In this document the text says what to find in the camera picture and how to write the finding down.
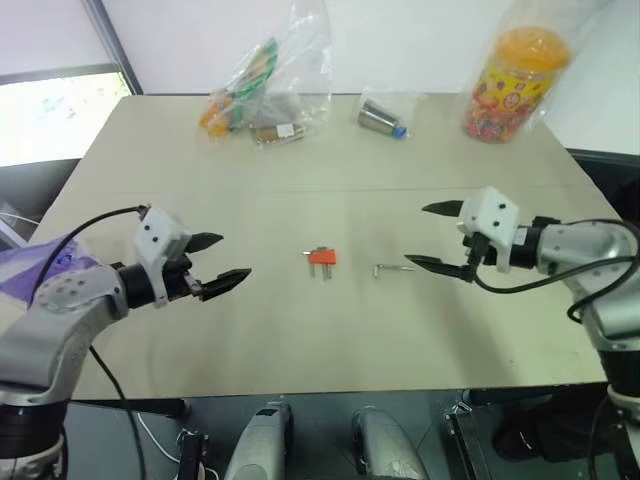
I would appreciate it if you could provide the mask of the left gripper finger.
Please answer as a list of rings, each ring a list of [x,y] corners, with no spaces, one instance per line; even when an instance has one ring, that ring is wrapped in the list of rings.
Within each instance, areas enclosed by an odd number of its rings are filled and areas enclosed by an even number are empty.
[[[222,235],[212,232],[193,234],[188,241],[188,253],[192,254],[206,250],[223,239]]]
[[[206,302],[223,295],[241,284],[251,273],[250,268],[233,269],[221,273],[214,280],[200,285],[199,299]]]

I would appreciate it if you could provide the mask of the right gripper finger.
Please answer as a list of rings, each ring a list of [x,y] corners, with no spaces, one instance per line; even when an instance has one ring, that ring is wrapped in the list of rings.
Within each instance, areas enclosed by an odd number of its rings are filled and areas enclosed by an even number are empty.
[[[408,254],[405,258],[431,273],[460,279],[467,283],[473,282],[473,269],[469,264],[451,265],[444,263],[440,258],[416,254]]]
[[[457,218],[461,213],[463,204],[463,200],[434,202],[424,206],[422,211],[440,216]]]

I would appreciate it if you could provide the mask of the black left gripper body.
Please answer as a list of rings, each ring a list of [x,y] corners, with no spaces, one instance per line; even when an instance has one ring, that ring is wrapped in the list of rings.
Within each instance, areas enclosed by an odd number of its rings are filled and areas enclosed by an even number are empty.
[[[191,275],[192,266],[192,261],[186,254],[164,264],[163,282],[169,302],[187,296],[201,297],[202,283]]]

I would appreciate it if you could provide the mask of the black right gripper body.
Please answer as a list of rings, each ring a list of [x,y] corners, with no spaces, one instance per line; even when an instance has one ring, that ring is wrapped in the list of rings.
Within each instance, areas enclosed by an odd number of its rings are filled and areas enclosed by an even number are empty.
[[[467,248],[466,257],[469,265],[496,265],[497,250],[484,234],[475,232],[471,235],[465,235],[463,246]]]

